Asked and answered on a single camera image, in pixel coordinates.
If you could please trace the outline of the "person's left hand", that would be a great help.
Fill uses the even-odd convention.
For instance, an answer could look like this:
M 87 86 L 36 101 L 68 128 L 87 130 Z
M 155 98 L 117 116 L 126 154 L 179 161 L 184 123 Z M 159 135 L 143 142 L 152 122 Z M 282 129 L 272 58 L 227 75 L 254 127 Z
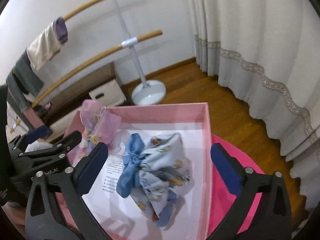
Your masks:
M 7 215 L 7 217 L 12 222 L 13 226 L 18 230 L 18 232 L 25 238 L 25 207 L 11 207 L 5 204 L 2 207 L 3 211 Z

